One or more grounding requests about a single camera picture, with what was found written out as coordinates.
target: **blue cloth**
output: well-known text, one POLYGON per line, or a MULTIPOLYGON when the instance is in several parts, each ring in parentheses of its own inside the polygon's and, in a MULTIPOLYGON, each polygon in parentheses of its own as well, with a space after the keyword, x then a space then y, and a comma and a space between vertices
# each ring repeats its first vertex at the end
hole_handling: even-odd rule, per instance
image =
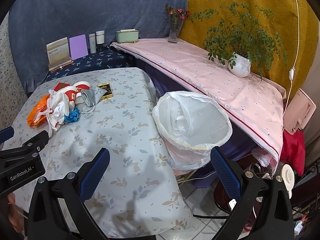
POLYGON ((16 0, 9 14, 13 60, 27 93, 46 78, 46 45, 64 37, 105 31, 105 42, 116 31, 135 28, 140 38, 163 38, 170 23, 164 5, 186 8, 187 0, 16 0))
POLYGON ((77 107, 72 112, 69 112, 69 116, 64 116, 64 122, 77 122, 80 117, 80 111, 77 107))
POLYGON ((148 74, 161 96, 163 96, 166 92, 171 91, 189 91, 175 80, 171 79, 141 59, 136 58, 135 65, 148 74))
POLYGON ((134 67, 134 57, 113 47, 107 47, 103 52, 96 52, 76 59, 72 64, 48 73, 46 82, 52 79, 85 73, 94 70, 134 67))

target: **trash bin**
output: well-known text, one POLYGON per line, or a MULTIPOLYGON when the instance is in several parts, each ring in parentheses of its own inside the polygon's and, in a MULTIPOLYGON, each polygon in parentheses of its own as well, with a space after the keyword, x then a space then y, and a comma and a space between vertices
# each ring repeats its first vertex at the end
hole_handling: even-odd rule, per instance
POLYGON ((158 131, 169 152, 172 168, 191 171, 210 161, 210 151, 232 134, 227 113, 212 98, 175 91, 162 96, 152 110, 158 131))

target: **yellow curtain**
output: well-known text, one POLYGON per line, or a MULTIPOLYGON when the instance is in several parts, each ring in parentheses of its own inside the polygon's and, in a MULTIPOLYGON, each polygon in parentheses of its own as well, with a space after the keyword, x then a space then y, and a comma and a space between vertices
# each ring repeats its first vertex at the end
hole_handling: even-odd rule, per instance
MULTIPOLYGON (((232 2, 245 2, 250 6, 252 13, 255 14, 254 5, 259 5, 267 9, 272 9, 274 18, 271 24, 270 20, 261 18, 270 33, 278 32, 283 40, 283 45, 288 53, 288 65, 285 66, 283 60, 275 60, 269 73, 264 76, 278 83, 287 90, 290 89, 289 70, 292 68, 298 46, 298 17, 296 0, 188 0, 188 10, 191 13, 199 12, 207 8, 215 8, 219 11, 220 6, 229 5, 232 2)), ((318 19, 306 0, 298 0, 300 16, 300 45, 298 59, 295 65, 295 74, 290 98, 292 98, 297 89, 302 86, 307 77, 308 71, 312 65, 314 54, 318 41, 318 19)), ((207 36, 207 30, 215 26, 219 21, 218 17, 206 19, 201 22, 195 20, 185 21, 179 38, 202 47, 202 43, 207 36)), ((251 71, 257 73, 253 65, 251 71)))

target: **glass vase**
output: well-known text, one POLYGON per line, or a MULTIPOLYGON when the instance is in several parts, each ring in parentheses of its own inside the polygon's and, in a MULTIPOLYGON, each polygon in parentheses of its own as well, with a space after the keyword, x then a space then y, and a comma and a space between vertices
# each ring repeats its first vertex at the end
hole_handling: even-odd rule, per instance
POLYGON ((178 43, 178 35, 181 31, 182 25, 183 25, 183 19, 177 19, 176 22, 171 20, 168 42, 178 43))

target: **purple card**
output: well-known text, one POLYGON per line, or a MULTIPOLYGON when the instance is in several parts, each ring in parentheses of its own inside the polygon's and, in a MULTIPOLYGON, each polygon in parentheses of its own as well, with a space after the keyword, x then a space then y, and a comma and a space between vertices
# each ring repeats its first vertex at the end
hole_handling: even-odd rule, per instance
POLYGON ((88 55, 87 41, 85 34, 69 39, 71 59, 75 60, 88 55))

